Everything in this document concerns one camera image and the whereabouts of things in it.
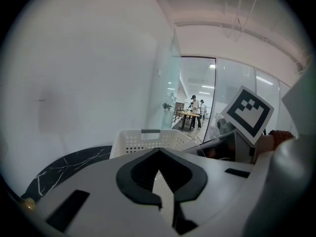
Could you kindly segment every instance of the glass partition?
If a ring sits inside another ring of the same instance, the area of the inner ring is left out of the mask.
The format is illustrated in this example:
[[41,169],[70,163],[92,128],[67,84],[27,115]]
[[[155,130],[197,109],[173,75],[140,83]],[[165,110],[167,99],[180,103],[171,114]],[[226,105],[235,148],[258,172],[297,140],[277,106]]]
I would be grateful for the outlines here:
[[266,100],[272,105],[274,111],[267,124],[266,132],[267,134],[276,129],[277,117],[280,103],[280,87],[278,79],[256,69],[256,90],[257,95]]
[[219,136],[216,123],[223,117],[220,113],[242,85],[256,91],[254,68],[235,61],[217,59],[214,102],[204,142]]
[[281,131],[290,131],[292,126],[292,118],[287,108],[282,102],[282,98],[289,91],[289,87],[286,86],[283,82],[280,83],[280,108],[277,117],[276,130]]

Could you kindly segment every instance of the white plastic basket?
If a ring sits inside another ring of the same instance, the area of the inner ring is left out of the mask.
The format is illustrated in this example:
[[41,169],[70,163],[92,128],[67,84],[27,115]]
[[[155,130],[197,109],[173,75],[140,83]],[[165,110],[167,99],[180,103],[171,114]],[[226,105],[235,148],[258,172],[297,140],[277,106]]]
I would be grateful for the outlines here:
[[183,151],[190,147],[188,145],[190,140],[190,137],[175,129],[121,130],[115,138],[110,159],[150,148]]

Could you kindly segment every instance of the table leg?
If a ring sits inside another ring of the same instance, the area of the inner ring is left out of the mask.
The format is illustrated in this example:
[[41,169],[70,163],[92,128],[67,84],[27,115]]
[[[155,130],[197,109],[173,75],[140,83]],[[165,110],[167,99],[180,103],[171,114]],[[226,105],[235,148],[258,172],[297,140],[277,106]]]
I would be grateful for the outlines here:
[[190,131],[191,131],[192,124],[193,124],[193,116],[191,118],[190,129],[189,129]]
[[187,115],[183,115],[183,121],[182,121],[182,126],[181,126],[181,129],[180,130],[183,130],[184,128],[184,124],[186,123],[186,119],[187,119]]

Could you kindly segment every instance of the person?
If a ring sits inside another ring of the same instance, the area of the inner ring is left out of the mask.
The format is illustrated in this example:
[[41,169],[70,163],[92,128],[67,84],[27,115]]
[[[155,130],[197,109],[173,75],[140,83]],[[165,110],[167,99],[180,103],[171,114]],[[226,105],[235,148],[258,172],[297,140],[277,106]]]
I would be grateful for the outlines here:
[[[193,95],[191,99],[193,99],[192,113],[200,115],[200,108],[201,107],[200,107],[199,101],[197,100],[197,97],[195,95]],[[192,117],[192,127],[193,128],[195,127],[195,124],[196,124],[196,117],[193,116]],[[200,121],[199,116],[197,117],[197,126],[198,126],[198,129],[201,129],[201,121]]]
[[190,106],[189,106],[190,112],[192,111],[192,105],[193,105],[193,102],[191,102],[191,103],[190,103]]
[[201,102],[201,115],[200,115],[200,118],[203,118],[204,114],[205,114],[205,104],[204,104],[203,99],[201,99],[200,102]]

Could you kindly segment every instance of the white wall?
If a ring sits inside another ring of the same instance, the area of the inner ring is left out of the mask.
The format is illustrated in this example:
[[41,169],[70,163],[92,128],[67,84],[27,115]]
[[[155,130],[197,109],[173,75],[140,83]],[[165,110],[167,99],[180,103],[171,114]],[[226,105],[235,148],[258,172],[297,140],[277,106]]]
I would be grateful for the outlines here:
[[188,25],[176,29],[181,55],[225,58],[258,68],[288,86],[299,78],[296,64],[272,45],[243,33],[238,42],[228,39],[230,29],[216,26]]
[[10,187],[22,195],[56,159],[145,127],[172,33],[155,0],[30,3],[1,61],[1,173]]
[[187,77],[185,71],[183,71],[183,66],[180,67],[179,85],[181,86],[183,93],[186,95],[186,97],[188,97],[189,78]]
[[177,102],[178,103],[184,103],[184,101],[186,100],[186,95],[185,93],[183,92],[182,89],[178,89],[178,96],[177,96]]

